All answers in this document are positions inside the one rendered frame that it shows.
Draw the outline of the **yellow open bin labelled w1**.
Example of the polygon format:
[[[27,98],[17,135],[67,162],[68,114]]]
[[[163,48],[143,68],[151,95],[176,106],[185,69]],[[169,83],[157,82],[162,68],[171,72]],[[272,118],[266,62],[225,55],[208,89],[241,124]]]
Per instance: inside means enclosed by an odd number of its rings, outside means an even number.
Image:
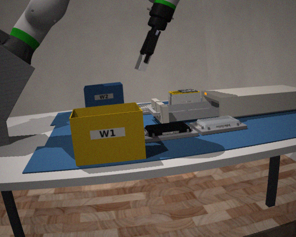
[[[70,126],[76,166],[146,159],[136,102],[73,109]]]

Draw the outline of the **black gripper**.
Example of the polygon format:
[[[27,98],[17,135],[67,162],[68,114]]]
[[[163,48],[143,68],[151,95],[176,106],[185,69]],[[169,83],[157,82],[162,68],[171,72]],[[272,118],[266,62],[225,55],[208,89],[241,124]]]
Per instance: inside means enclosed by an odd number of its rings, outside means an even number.
[[[159,35],[161,31],[164,31],[166,29],[167,22],[157,17],[150,17],[148,25],[152,27],[152,29],[147,34],[142,49],[140,50],[139,58],[134,68],[143,72],[146,72],[150,58],[154,53]]]

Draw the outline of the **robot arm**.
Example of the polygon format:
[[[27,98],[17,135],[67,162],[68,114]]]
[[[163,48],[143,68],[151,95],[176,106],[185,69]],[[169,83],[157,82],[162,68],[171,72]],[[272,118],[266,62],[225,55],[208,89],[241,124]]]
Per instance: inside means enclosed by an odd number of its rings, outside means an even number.
[[[34,51],[66,13],[70,0],[30,0],[26,10],[9,34],[0,30],[0,46],[31,65]],[[149,0],[149,15],[171,22],[180,0]]]

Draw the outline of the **blue bench mat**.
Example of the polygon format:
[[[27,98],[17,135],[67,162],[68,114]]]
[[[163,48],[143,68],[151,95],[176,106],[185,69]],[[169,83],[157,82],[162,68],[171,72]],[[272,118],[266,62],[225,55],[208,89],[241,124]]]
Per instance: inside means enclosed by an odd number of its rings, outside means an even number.
[[[76,166],[71,112],[58,113],[45,146],[37,147],[22,174],[135,164],[209,154],[296,138],[296,110],[235,118],[247,129],[145,143],[146,159]]]

